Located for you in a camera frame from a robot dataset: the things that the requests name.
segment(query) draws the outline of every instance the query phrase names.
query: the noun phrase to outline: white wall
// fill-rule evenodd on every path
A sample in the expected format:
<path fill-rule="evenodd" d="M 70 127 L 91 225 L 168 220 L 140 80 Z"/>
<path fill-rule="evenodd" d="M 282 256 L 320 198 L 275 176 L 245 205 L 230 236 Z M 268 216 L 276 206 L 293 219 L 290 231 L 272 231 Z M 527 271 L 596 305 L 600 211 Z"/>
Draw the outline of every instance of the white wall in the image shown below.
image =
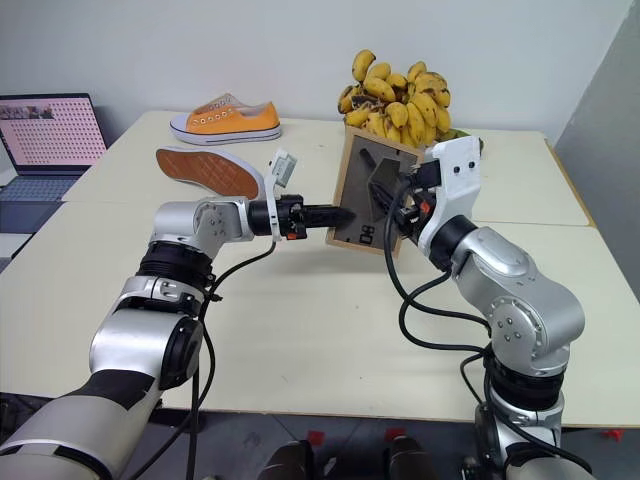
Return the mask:
<path fill-rule="evenodd" d="M 444 74 L 458 126 L 555 141 L 631 0 L 1 0 L 0 91 L 88 91 L 110 137 L 230 91 L 338 118 L 361 48 Z"/>

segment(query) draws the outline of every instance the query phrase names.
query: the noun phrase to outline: laptop screen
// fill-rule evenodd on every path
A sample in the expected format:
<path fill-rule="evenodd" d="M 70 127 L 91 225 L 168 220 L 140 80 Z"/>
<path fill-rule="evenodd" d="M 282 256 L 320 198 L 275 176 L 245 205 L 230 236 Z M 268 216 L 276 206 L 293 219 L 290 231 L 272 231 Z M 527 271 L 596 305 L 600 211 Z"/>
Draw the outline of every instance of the laptop screen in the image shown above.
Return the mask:
<path fill-rule="evenodd" d="M 19 174 L 81 173 L 106 151 L 87 94 L 0 96 L 0 135 Z"/>

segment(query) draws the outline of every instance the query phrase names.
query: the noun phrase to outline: bunch of bananas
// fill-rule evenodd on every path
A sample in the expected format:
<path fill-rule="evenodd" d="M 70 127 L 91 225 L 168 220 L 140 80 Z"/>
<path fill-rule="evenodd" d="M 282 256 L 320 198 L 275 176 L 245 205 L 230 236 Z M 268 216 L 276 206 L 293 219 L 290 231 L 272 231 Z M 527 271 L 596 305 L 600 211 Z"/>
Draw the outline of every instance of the bunch of bananas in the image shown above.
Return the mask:
<path fill-rule="evenodd" d="M 358 84 L 347 86 L 338 99 L 347 125 L 411 147 L 457 136 L 447 110 L 451 92 L 442 75 L 429 72 L 420 61 L 405 77 L 386 62 L 372 66 L 375 59 L 373 52 L 362 50 L 353 60 L 351 72 Z"/>

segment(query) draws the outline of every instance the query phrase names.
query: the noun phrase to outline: white table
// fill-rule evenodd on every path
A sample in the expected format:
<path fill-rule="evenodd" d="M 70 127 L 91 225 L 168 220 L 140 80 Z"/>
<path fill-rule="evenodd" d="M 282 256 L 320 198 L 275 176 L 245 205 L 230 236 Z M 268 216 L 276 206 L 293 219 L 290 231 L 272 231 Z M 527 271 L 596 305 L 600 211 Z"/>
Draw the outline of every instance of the white table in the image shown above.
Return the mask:
<path fill-rule="evenodd" d="M 159 206 L 169 200 L 196 200 L 208 195 L 205 190 L 166 177 L 156 164 L 157 148 L 186 145 L 169 132 L 169 120 L 175 113 L 142 115 L 67 192 L 64 200 Z M 282 137 L 277 140 L 221 148 L 263 172 L 275 151 L 283 147 L 300 160 L 287 190 L 302 194 L 306 203 L 331 202 L 342 158 L 342 122 L 282 119 L 282 127 Z M 475 220 L 589 223 L 541 133 L 470 131 L 485 142 L 483 188 L 474 208 Z"/>
<path fill-rule="evenodd" d="M 91 338 L 146 250 L 155 206 L 64 205 L 0 275 L 0 391 L 55 396 L 88 377 Z M 587 315 L 572 346 L 564 423 L 640 425 L 640 307 L 592 227 L 492 224 L 569 287 Z M 268 246 L 227 245 L 215 272 Z M 410 245 L 398 269 L 407 288 L 437 272 Z M 458 354 L 413 346 L 400 334 L 400 305 L 376 255 L 331 247 L 324 230 L 283 242 L 268 259 L 221 287 L 207 323 L 218 367 L 204 408 L 234 411 L 471 420 L 473 398 Z M 448 283 L 435 306 L 470 312 Z M 484 345 L 483 329 L 411 314 L 418 336 Z M 201 356 L 203 370 L 207 359 Z M 479 366 L 470 369 L 479 384 Z M 188 385 L 165 404 L 187 407 Z"/>

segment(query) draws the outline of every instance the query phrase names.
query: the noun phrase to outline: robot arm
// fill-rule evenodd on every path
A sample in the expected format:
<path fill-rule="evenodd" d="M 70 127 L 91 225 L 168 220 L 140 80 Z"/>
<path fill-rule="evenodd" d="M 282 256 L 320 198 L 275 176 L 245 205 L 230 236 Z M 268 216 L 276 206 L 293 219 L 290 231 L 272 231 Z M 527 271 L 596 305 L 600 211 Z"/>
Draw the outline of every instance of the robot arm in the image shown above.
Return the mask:
<path fill-rule="evenodd" d="M 272 185 L 286 184 L 292 163 L 278 152 Z M 352 216 L 305 206 L 300 195 L 267 201 L 217 197 L 158 210 L 138 272 L 93 339 L 89 380 L 47 403 L 0 446 L 0 478 L 119 478 L 162 393 L 198 367 L 203 326 L 197 317 L 220 248 L 254 235 L 306 238 L 306 228 L 337 226 Z"/>
<path fill-rule="evenodd" d="M 440 143 L 428 153 L 432 158 L 408 178 L 405 191 L 415 205 L 394 212 L 394 220 L 436 267 L 451 271 L 462 296 L 491 327 L 485 393 L 493 410 L 483 405 L 476 411 L 480 457 L 494 471 L 506 468 L 509 479 L 592 478 L 510 428 L 514 423 L 560 446 L 560 388 L 569 344 L 584 329 L 580 303 L 540 273 L 524 250 L 469 220 L 480 191 L 477 138 Z"/>

